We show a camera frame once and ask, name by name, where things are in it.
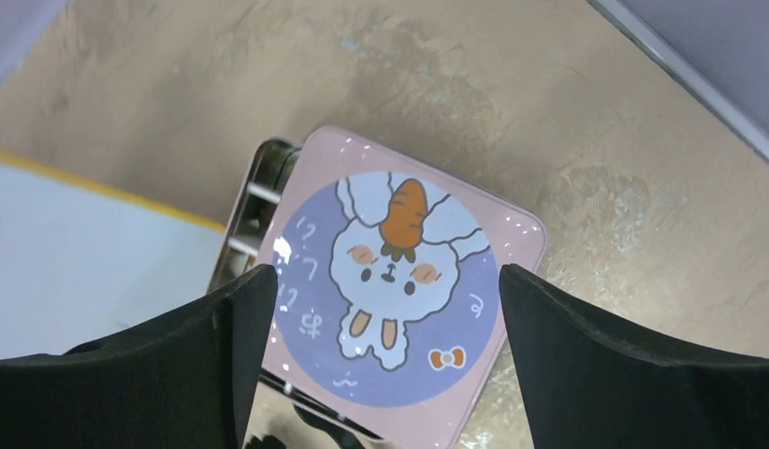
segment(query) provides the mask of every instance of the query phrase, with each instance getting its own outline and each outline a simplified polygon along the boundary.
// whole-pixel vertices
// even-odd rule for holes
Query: cartoon bunny
[[[437,186],[399,173],[338,181],[348,224],[332,245],[329,274],[349,303],[338,344],[346,358],[370,350],[383,369],[407,360],[406,325],[445,308],[459,263],[489,248],[472,215]]]

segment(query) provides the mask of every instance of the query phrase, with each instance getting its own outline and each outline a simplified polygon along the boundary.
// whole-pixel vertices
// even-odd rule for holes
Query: circular sticker
[[[284,343],[337,396],[433,398],[489,342],[500,302],[489,241],[431,182],[384,171],[337,181],[290,217],[274,251]]]

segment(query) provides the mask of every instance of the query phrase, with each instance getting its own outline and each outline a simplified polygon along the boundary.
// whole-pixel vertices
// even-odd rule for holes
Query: yellow edge
[[[205,226],[213,230],[225,232],[224,224],[216,223],[208,218],[200,217],[189,212],[184,212],[183,210],[175,209],[166,204],[159,203],[142,196],[129,194],[128,192],[124,192],[120,189],[102,184],[100,182],[90,181],[80,176],[71,175],[70,173],[65,173],[64,171],[60,171],[56,168],[46,167],[31,159],[17,156],[15,154],[10,154],[8,152],[3,152],[2,150],[0,150],[0,163],[21,168],[26,171],[31,171],[38,175],[52,178],[57,181],[73,184],[84,190],[95,192],[104,196],[110,196],[112,198],[119,199],[121,201],[125,201],[148,210],[154,210],[156,212],[163,213],[165,215],[169,215],[171,217],[184,220],[195,225]]]

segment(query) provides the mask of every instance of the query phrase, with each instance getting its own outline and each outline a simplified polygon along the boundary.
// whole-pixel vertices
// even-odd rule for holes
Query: gray surface
[[[592,4],[769,161],[769,0]]]
[[[0,0],[0,86],[67,0]]]

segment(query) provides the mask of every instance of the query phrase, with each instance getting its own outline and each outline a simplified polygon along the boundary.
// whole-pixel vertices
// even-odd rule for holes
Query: concrete floor
[[[0,90],[0,147],[218,221],[328,123],[535,212],[571,293],[769,356],[769,167],[582,0],[74,0]],[[460,446],[531,447],[509,354]]]

